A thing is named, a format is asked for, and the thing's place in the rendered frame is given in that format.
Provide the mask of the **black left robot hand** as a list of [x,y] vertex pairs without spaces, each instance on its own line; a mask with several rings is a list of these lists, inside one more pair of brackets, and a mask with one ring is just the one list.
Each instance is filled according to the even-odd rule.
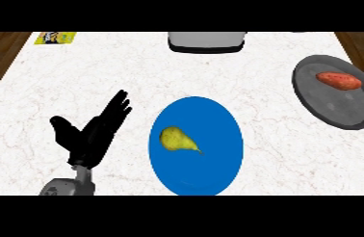
[[91,170],[99,165],[132,110],[129,93],[121,90],[82,130],[64,117],[51,118],[57,142],[70,151],[67,163],[71,166],[83,166]]

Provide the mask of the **blue plate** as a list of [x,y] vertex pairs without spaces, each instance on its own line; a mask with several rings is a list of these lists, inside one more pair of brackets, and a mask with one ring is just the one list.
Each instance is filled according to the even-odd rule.
[[[160,142],[163,130],[177,126],[201,151],[170,151]],[[182,98],[161,112],[149,134],[149,159],[166,187],[183,196],[217,195],[231,185],[244,160],[239,124],[210,98]]]

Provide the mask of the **grey plate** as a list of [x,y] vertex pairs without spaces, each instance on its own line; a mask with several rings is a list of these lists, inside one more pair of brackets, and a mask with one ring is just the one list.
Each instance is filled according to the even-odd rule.
[[[363,87],[335,89],[316,78],[323,71],[351,74]],[[303,105],[322,121],[344,130],[364,129],[364,72],[353,63],[329,55],[306,57],[294,69],[292,84]]]

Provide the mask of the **orange sweet potato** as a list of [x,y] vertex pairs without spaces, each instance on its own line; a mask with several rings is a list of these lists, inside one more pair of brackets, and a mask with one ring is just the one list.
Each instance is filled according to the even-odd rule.
[[316,74],[316,79],[341,91],[351,91],[362,88],[362,80],[348,73],[323,71]]

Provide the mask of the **yellow pear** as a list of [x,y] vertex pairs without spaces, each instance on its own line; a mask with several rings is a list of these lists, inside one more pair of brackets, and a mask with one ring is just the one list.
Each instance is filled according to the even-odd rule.
[[170,151],[194,150],[203,153],[197,142],[177,126],[170,126],[161,131],[160,142]]

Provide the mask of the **yellow printed packet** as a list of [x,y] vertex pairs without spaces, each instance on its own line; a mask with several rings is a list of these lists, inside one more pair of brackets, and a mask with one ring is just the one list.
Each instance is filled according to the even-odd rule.
[[76,32],[43,32],[37,39],[36,44],[71,44],[74,41]]

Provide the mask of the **pale grey appliance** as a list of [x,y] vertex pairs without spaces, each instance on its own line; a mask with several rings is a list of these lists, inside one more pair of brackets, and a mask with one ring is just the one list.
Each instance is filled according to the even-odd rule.
[[245,36],[245,32],[170,32],[169,45],[182,53],[235,53],[244,48]]

